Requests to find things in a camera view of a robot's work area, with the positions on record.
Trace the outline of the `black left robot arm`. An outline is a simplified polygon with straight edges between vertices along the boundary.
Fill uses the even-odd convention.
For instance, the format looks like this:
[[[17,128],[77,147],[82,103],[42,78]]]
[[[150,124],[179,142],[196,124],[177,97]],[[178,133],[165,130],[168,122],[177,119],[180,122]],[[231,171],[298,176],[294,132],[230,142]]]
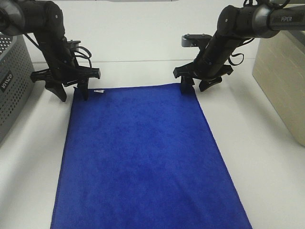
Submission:
[[[32,82],[44,81],[45,89],[65,102],[64,90],[77,85],[83,99],[89,96],[90,78],[99,79],[100,69],[79,65],[77,59],[91,60],[91,52],[80,46],[80,41],[69,41],[65,37],[63,13],[50,0],[2,0],[0,2],[0,31],[8,36],[30,33],[30,41],[42,52],[48,68],[33,72]]]

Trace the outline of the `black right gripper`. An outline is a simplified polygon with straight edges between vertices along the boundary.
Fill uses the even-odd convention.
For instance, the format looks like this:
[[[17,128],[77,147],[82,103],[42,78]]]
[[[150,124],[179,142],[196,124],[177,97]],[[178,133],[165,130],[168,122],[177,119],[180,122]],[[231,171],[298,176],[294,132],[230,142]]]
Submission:
[[[232,48],[220,50],[205,49],[200,51],[193,62],[176,67],[174,77],[181,77],[180,92],[190,93],[193,90],[194,79],[201,80],[199,89],[201,92],[222,82],[222,76],[230,75],[233,68],[225,62],[233,53]]]

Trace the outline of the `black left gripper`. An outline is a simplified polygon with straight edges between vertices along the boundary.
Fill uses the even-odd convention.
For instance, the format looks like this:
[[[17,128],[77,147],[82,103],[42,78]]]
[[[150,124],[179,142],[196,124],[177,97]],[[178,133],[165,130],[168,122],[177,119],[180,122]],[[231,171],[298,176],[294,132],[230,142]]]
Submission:
[[[48,52],[39,48],[45,57],[48,69],[33,72],[30,79],[33,82],[45,81],[45,89],[55,94],[62,102],[67,99],[63,88],[76,84],[85,101],[88,100],[89,78],[100,79],[101,71],[93,68],[90,58],[91,52],[80,41],[67,41],[64,45],[68,49],[68,56],[62,60],[55,56],[54,52]]]

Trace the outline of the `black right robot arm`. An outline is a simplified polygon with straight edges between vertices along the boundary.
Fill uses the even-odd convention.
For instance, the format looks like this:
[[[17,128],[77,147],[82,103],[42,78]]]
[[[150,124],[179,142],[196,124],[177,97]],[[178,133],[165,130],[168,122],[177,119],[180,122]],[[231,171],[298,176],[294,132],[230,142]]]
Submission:
[[[180,78],[180,91],[188,92],[199,79],[200,91],[222,82],[223,75],[230,75],[235,65],[231,61],[236,48],[255,38],[272,38],[279,31],[303,31],[305,29],[305,7],[287,7],[285,1],[279,5],[269,0],[244,1],[243,7],[225,7],[217,22],[213,36],[208,34],[186,34],[182,36],[183,47],[198,47],[196,58],[186,65],[176,67],[175,78]]]

